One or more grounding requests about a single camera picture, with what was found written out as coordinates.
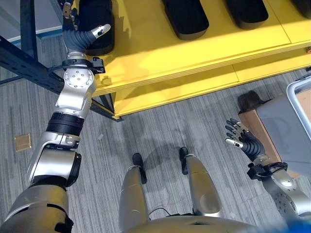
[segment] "striped carpet floor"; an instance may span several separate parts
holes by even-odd
[[[39,60],[48,67],[60,64],[65,56],[62,43],[61,37],[39,41]],[[3,70],[0,74],[1,80],[10,75]],[[149,210],[164,207],[171,214],[191,212],[188,179],[178,160],[181,146],[187,146],[206,166],[226,218],[271,229],[284,226],[262,184],[246,175],[246,156],[224,143],[224,125],[226,119],[237,118],[240,94],[255,90],[263,100],[272,99],[303,74],[304,70],[297,70],[145,110],[125,116],[123,122],[91,112],[78,148],[83,156],[80,176],[68,189],[73,232],[119,232],[119,193],[135,152],[142,154],[146,164],[144,190]],[[15,152],[14,136],[30,132],[35,146],[56,100],[55,94],[26,80],[0,86],[0,222],[27,187],[25,174],[33,151]],[[310,196],[310,180],[301,177],[298,182]],[[151,219],[163,216],[158,210]]]

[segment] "yellow table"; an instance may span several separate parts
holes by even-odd
[[[210,27],[193,41],[179,40],[161,0],[114,0],[115,48],[101,58],[94,96],[112,93],[115,118],[307,67],[311,20],[290,0],[264,0],[268,20],[246,31],[224,0],[201,0]]]

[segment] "brass floor plate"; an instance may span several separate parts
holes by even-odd
[[[31,148],[30,133],[16,136],[14,139],[15,139],[15,151],[22,151]]]

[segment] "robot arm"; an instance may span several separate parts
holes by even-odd
[[[83,122],[96,89],[94,73],[102,60],[86,59],[85,50],[96,38],[109,31],[110,25],[89,32],[63,28],[67,60],[63,66],[65,85],[54,113],[34,150],[27,171],[30,186],[23,191],[0,227],[1,233],[67,233],[73,222],[68,217],[66,188],[79,175],[81,155],[75,152]]]
[[[248,176],[262,181],[266,191],[273,198],[280,214],[288,223],[311,218],[311,199],[298,187],[297,182],[287,173],[286,163],[274,163],[265,154],[262,143],[235,119],[227,121],[225,141],[240,148],[252,161]]]

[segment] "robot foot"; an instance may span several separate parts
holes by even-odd
[[[136,166],[139,166],[139,171],[141,175],[141,182],[142,183],[147,183],[147,176],[146,176],[146,171],[144,168],[144,162],[142,160],[142,157],[139,153],[135,153],[132,157],[133,164]]]
[[[189,154],[189,151],[186,147],[182,147],[179,149],[179,160],[181,162],[181,172],[184,175],[188,175],[187,162],[186,162],[186,156],[188,154]]]

